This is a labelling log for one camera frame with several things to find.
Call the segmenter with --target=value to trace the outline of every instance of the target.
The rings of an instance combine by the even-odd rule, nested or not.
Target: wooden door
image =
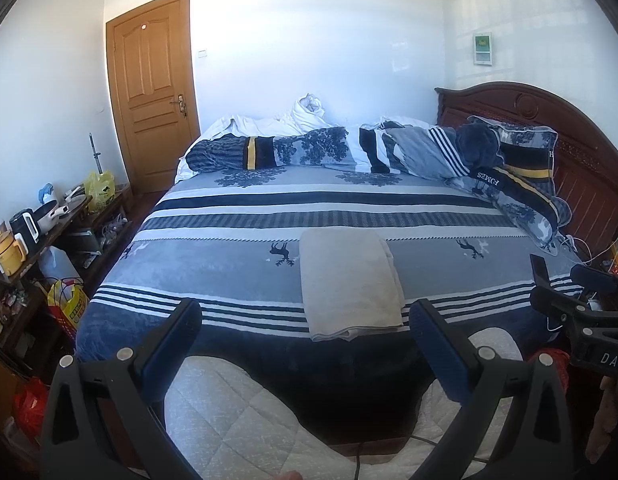
[[[199,136],[189,0],[154,0],[106,25],[116,132],[136,193],[169,189]]]

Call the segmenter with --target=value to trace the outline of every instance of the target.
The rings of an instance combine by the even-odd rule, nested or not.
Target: black clamp
[[[530,302],[534,310],[563,325],[571,341],[570,362],[618,379],[618,312],[596,312],[588,304],[551,288],[546,263],[531,255],[535,287]],[[618,276],[575,266],[571,281],[599,294],[618,290]]]
[[[123,466],[101,415],[113,403],[149,478],[199,480],[167,435],[152,404],[164,399],[202,323],[200,306],[183,300],[137,349],[108,361],[64,356],[49,392],[41,434],[43,480],[138,480]]]
[[[411,480],[463,478],[504,397],[513,399],[489,462],[466,478],[572,478],[569,415],[550,355],[527,363],[475,348],[428,300],[411,305],[409,329],[447,397],[462,405]]]

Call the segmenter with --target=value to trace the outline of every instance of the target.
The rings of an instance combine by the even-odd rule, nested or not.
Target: deer pattern
[[[473,247],[473,246],[472,246],[472,245],[471,245],[471,244],[467,241],[467,239],[466,239],[466,238],[463,238],[462,240],[456,240],[456,242],[458,243],[458,245],[459,245],[461,248],[466,249],[466,250],[468,250],[468,251],[473,251],[473,254],[471,255],[471,257],[472,257],[474,260],[477,260],[477,259],[478,259],[478,256],[480,256],[481,258],[483,258],[483,259],[484,259],[484,254],[482,254],[482,252],[478,252],[478,251],[476,250],[476,248],[475,248],[475,247]]]
[[[282,256],[281,260],[276,262],[276,267],[282,265],[282,262],[286,262],[289,267],[294,266],[294,261],[289,259],[289,251],[287,250],[287,242],[284,242],[280,247],[275,242],[271,244],[271,250],[269,251],[271,254],[279,254]]]

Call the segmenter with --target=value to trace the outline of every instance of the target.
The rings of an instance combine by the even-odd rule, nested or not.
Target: wooden headboard
[[[585,114],[551,92],[521,83],[491,82],[436,92],[442,126],[456,128],[470,115],[551,126],[558,133],[557,193],[573,211],[565,231],[585,240],[594,255],[611,244],[618,234],[618,150]]]

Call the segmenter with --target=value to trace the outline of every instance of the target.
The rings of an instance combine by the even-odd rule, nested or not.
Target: shelf
[[[84,220],[80,222],[80,227],[96,231],[98,227],[110,219],[116,209],[123,205],[124,193],[126,189],[127,188],[124,187],[123,189],[117,191],[112,200],[104,207],[104,209],[87,215]]]
[[[86,196],[79,205],[77,205],[74,209],[67,213],[66,216],[62,217],[54,226],[54,228],[49,231],[49,233],[44,235],[41,245],[38,247],[38,249],[36,249],[33,254],[30,254],[25,263],[20,266],[20,269],[18,269],[11,276],[5,276],[4,274],[0,273],[0,282],[4,283],[5,285],[13,286],[14,283],[20,280],[32,268],[32,265],[36,262],[36,260],[38,260],[40,253],[47,247],[54,244],[58,237],[65,231],[65,229],[67,229],[67,226],[85,210],[87,204],[91,202],[91,200],[92,197]]]
[[[8,326],[3,327],[0,335],[0,346],[6,352],[13,351],[14,347],[18,344],[20,335],[26,329],[29,322],[36,315],[39,308],[46,304],[46,298],[36,286],[30,286],[26,290],[30,298],[29,302],[23,306],[17,316],[12,318]]]
[[[33,346],[27,350],[23,361],[32,369],[32,376],[38,376],[64,331],[54,317],[42,313],[39,314],[34,325],[31,334],[36,340]]]
[[[128,221],[125,226],[118,233],[116,239],[111,243],[105,250],[102,252],[100,256],[96,256],[96,259],[92,261],[92,264],[86,269],[81,269],[81,276],[84,279],[84,283],[88,283],[97,274],[97,272],[102,268],[103,264],[107,262],[109,257],[115,252],[116,248],[119,248],[122,243],[125,242],[126,238],[129,238],[129,234],[131,232],[131,228],[134,222],[131,220]]]

